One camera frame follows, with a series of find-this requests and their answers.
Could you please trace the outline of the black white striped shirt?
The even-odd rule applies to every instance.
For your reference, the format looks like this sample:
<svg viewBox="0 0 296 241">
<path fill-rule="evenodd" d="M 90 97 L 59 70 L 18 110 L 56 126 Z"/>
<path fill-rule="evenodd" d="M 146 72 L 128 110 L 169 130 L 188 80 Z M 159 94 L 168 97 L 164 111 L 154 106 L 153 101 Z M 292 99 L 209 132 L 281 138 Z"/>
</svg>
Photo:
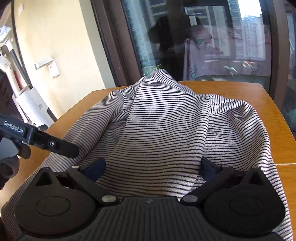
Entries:
<svg viewBox="0 0 296 241">
<path fill-rule="evenodd" d="M 248 102 L 196 94 L 161 69 L 114 90 L 63 137 L 1 209 L 14 240 L 292 240 L 287 199 L 267 130 Z M 97 158 L 97 185 L 118 197 L 99 206 L 66 170 Z M 205 183 L 201 159 L 234 168 L 202 205 L 180 200 Z"/>
</svg>

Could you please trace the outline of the white floor appliance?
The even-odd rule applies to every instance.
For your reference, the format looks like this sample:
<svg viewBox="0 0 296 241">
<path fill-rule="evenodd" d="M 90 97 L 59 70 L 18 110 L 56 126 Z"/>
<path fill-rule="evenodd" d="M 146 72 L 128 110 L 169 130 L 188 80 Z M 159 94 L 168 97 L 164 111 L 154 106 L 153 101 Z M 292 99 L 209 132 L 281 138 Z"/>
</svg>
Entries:
<svg viewBox="0 0 296 241">
<path fill-rule="evenodd" d="M 14 65 L 20 72 L 21 76 L 26 79 L 24 69 L 22 68 L 14 50 L 13 38 L 10 36 L 10 31 L 10 27 L 1 27 L 1 47 L 7 47 L 8 52 L 13 59 Z M 20 88 L 10 61 L 3 55 L 1 55 L 1 70 L 7 74 L 13 92 L 16 96 L 16 101 L 29 120 L 36 126 L 46 125 L 46 127 L 49 128 L 55 122 L 55 118 L 53 114 L 51 114 L 48 106 L 45 104 L 36 88 L 30 87 L 29 84 Z"/>
</svg>

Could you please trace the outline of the pink floral hanging cloth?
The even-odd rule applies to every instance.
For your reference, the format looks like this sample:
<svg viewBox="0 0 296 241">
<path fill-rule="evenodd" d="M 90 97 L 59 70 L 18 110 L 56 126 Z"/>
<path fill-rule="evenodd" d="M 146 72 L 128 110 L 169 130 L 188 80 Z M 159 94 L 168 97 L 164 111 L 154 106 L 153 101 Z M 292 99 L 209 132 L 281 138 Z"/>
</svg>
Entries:
<svg viewBox="0 0 296 241">
<path fill-rule="evenodd" d="M 245 36 L 227 26 L 192 26 L 184 48 L 183 80 L 270 76 L 271 36 L 266 28 Z"/>
</svg>

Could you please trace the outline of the white wall socket plate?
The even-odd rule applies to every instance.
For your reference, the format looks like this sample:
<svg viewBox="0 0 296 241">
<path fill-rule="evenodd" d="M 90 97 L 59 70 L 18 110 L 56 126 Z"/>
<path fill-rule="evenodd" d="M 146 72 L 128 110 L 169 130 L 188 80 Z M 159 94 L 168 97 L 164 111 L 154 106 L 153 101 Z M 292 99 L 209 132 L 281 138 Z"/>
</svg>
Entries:
<svg viewBox="0 0 296 241">
<path fill-rule="evenodd" d="M 49 74 L 52 78 L 55 78 L 57 76 L 60 75 L 60 71 L 59 71 L 59 68 L 57 66 L 57 63 L 55 61 L 55 59 L 53 59 L 48 65 L 48 70 L 49 70 Z"/>
</svg>

